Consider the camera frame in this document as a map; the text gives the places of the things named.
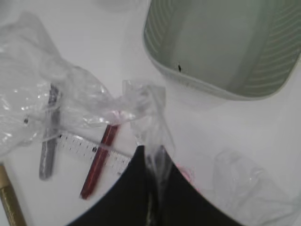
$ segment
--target green plastic basket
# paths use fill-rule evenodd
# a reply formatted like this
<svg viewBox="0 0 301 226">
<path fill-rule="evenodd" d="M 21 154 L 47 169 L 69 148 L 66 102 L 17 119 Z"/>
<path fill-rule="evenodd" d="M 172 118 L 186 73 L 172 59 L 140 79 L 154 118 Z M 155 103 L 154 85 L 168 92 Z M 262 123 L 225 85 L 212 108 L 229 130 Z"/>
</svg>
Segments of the green plastic basket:
<svg viewBox="0 0 301 226">
<path fill-rule="evenodd" d="M 169 78 L 224 98 L 268 97 L 301 53 L 301 0 L 152 0 L 144 44 Z"/>
</svg>

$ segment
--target pen cap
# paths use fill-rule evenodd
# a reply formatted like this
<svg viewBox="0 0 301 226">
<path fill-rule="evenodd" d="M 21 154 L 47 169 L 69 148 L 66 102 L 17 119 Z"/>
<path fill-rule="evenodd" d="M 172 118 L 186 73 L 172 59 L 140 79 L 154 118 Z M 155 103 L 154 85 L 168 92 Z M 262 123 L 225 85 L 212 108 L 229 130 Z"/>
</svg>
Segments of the pen cap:
<svg viewBox="0 0 301 226">
<path fill-rule="evenodd" d="M 4 168 L 4 165 L 0 165 L 0 189 L 10 185 L 8 174 Z"/>
</svg>

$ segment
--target plastic bag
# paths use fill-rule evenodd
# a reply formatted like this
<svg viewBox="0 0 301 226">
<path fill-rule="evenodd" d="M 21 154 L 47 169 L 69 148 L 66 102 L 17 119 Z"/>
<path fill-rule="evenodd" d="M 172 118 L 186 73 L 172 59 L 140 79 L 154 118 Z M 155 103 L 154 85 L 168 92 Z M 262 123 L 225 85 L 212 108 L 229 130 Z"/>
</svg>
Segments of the plastic bag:
<svg viewBox="0 0 301 226">
<path fill-rule="evenodd" d="M 301 211 L 300 197 L 291 201 L 263 168 L 233 151 L 216 156 L 213 192 L 205 196 L 246 226 L 291 226 Z"/>
<path fill-rule="evenodd" d="M 0 154 L 38 139 L 47 141 L 64 129 L 130 122 L 145 145 L 147 169 L 164 190 L 171 164 L 161 147 L 173 153 L 165 123 L 165 88 L 125 81 L 113 98 L 88 71 L 62 59 L 37 17 L 24 13 L 0 28 Z"/>
</svg>

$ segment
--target silver pen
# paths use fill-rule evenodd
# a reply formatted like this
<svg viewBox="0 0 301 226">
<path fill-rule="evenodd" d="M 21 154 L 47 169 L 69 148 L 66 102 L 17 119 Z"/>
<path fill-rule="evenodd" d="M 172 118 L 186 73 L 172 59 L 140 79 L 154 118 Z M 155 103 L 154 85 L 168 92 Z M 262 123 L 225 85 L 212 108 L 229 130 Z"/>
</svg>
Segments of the silver pen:
<svg viewBox="0 0 301 226">
<path fill-rule="evenodd" d="M 59 98 L 59 90 L 51 84 L 50 92 L 49 92 L 49 100 L 48 106 L 55 106 Z M 58 125 L 60 123 L 60 109 L 57 108 L 53 112 L 50 113 L 50 128 L 47 128 L 45 131 L 45 137 L 51 137 L 57 134 Z M 56 147 L 56 138 L 50 139 L 46 142 L 42 143 L 42 153 L 40 160 L 40 170 L 39 177 L 41 180 L 46 180 L 51 177 L 54 159 L 55 159 L 55 147 Z"/>
</svg>

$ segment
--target gold pen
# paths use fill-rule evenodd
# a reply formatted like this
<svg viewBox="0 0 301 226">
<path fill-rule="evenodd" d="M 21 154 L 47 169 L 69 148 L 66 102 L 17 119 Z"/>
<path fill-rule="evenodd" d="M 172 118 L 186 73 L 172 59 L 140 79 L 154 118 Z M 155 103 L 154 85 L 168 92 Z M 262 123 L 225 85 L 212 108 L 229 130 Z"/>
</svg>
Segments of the gold pen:
<svg viewBox="0 0 301 226">
<path fill-rule="evenodd" d="M 10 226 L 26 226 L 15 191 L 3 165 L 0 165 L 0 198 Z"/>
</svg>

